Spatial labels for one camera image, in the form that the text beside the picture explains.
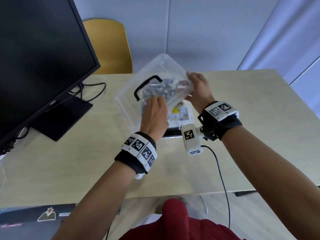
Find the black handle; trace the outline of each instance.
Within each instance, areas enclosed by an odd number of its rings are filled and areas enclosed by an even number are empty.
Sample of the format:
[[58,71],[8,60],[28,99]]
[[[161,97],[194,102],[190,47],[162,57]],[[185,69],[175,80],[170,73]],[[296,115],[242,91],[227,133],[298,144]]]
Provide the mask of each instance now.
[[162,82],[162,79],[159,77],[159,76],[157,76],[157,75],[154,75],[154,76],[152,76],[152,77],[149,77],[147,80],[145,80],[143,83],[141,83],[140,84],[140,86],[138,86],[138,88],[134,91],[134,96],[135,96],[135,98],[137,99],[137,101],[139,101],[140,100],[140,98],[139,98],[139,96],[138,96],[138,91],[140,90],[140,89],[142,89],[145,85],[147,85],[152,79],[157,79],[158,80],[158,82]]

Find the white cable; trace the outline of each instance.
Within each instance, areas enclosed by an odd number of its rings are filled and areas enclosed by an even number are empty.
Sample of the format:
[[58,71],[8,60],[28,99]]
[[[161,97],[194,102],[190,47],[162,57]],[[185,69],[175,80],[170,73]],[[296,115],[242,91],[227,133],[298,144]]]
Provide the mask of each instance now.
[[203,203],[205,205],[205,213],[206,213],[206,215],[209,215],[207,204],[205,203],[205,200],[202,198],[202,195],[200,195],[200,197],[201,197],[201,199],[202,199],[202,201],[203,201]]
[[0,193],[1,193],[3,187],[5,186],[6,179],[7,179],[7,175],[6,175],[5,167],[2,165],[1,162],[0,162],[0,166],[2,167],[2,171],[3,171],[3,173],[4,173],[4,181],[3,181],[2,187],[1,187],[1,189],[0,189]]

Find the monitor screen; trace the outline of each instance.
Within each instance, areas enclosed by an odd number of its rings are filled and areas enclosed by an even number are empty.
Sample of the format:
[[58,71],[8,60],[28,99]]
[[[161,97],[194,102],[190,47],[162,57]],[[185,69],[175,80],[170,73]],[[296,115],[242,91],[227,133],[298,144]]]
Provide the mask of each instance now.
[[0,16],[1,140],[99,63],[73,0],[0,0]]

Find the desk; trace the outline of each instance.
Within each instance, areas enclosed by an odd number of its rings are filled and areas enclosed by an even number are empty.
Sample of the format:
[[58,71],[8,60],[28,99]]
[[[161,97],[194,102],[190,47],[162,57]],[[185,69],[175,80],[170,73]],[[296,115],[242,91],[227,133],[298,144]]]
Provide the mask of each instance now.
[[[320,184],[320,121],[275,70],[204,72],[217,100],[240,111],[243,125]],[[130,135],[113,102],[131,74],[92,75],[85,83],[106,82],[105,93],[58,142],[35,130],[2,160],[7,173],[0,207],[79,202],[114,162]],[[85,88],[85,99],[100,91]],[[204,141],[217,154],[228,191],[253,190],[220,141]],[[223,192],[210,151],[186,153],[181,138],[161,139],[158,159],[126,198]],[[3,175],[0,174],[0,185]]]

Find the white wrist band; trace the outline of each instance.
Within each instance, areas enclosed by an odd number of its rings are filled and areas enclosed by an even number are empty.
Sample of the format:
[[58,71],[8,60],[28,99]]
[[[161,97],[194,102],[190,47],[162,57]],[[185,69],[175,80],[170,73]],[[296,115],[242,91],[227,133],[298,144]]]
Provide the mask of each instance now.
[[218,101],[204,109],[209,112],[217,121],[222,121],[226,117],[235,114],[239,117],[239,111],[224,101]]
[[132,134],[121,146],[121,149],[136,157],[147,172],[158,157],[151,142],[138,134]]

